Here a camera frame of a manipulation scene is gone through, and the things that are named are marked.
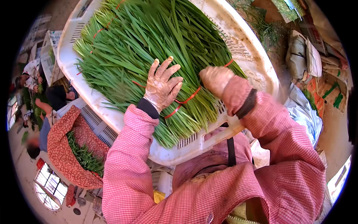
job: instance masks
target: green tape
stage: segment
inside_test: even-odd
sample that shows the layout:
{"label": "green tape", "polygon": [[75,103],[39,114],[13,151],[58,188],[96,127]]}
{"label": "green tape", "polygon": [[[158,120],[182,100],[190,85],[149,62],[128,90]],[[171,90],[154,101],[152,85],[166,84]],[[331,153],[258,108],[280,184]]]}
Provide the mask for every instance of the green tape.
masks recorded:
{"label": "green tape", "polygon": [[333,107],[338,108],[339,104],[342,101],[342,99],[343,99],[343,95],[341,93],[339,93],[337,98],[336,98],[336,100],[335,100],[335,102],[334,102],[334,104],[333,104]]}
{"label": "green tape", "polygon": [[338,82],[334,82],[332,88],[331,88],[330,90],[328,90],[328,91],[324,94],[324,96],[322,96],[322,98],[323,98],[323,99],[326,98],[326,97],[334,90],[334,88],[336,88],[337,86],[339,87]]}

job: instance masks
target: black cuff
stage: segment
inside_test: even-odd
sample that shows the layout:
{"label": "black cuff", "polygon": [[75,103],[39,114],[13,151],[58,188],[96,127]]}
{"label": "black cuff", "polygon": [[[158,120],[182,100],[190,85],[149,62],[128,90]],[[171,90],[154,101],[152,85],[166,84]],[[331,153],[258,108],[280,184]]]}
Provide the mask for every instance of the black cuff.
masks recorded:
{"label": "black cuff", "polygon": [[159,114],[155,107],[146,99],[141,98],[137,104],[137,108],[146,112],[151,118],[158,119]]}
{"label": "black cuff", "polygon": [[257,90],[252,89],[251,92],[248,94],[244,104],[242,107],[236,112],[236,116],[239,119],[243,118],[246,114],[248,114],[256,104],[256,93]]}

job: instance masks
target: window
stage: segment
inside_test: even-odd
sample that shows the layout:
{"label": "window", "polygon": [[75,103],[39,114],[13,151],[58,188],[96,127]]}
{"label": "window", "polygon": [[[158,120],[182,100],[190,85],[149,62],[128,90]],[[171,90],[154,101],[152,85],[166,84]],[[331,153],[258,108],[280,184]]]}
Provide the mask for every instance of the window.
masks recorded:
{"label": "window", "polygon": [[15,114],[18,111],[18,102],[16,96],[8,101],[8,130],[15,124]]}
{"label": "window", "polygon": [[[47,163],[42,166],[36,176],[35,181],[44,186],[49,192],[51,192],[55,197],[57,197],[62,204],[63,200],[65,199],[68,187],[52,171],[52,169],[47,165]],[[44,204],[44,206],[53,211],[60,209],[60,206],[58,206],[58,204],[56,204],[36,182],[34,182],[35,192],[39,200]]]}

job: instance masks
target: white shirt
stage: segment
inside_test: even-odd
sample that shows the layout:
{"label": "white shirt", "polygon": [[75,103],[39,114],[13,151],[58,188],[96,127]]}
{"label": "white shirt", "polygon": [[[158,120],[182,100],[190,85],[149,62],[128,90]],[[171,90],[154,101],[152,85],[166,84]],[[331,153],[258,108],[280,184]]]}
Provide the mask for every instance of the white shirt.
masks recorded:
{"label": "white shirt", "polygon": [[25,87],[28,87],[29,89],[34,90],[34,87],[37,85],[36,84],[37,72],[39,71],[39,68],[40,68],[40,62],[41,62],[41,60],[40,60],[40,58],[38,58],[33,61],[30,61],[25,66],[25,68],[23,70],[23,74],[26,73],[30,76],[25,81],[25,84],[24,84]]}
{"label": "white shirt", "polygon": [[23,115],[23,119],[24,119],[24,121],[27,121],[27,120],[30,120],[30,115],[31,115],[31,113],[33,112],[33,110],[31,109],[31,110],[28,110],[28,111],[26,111],[26,113]]}

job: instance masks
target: sandal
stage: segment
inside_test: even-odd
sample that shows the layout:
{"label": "sandal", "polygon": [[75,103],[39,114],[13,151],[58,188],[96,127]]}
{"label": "sandal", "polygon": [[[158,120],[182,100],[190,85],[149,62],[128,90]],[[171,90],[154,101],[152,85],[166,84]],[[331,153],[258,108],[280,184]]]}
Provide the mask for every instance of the sandal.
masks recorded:
{"label": "sandal", "polygon": [[78,92],[76,91],[76,89],[72,85],[70,85],[70,87],[69,87],[69,92],[74,92],[74,99],[73,100],[79,98]]}

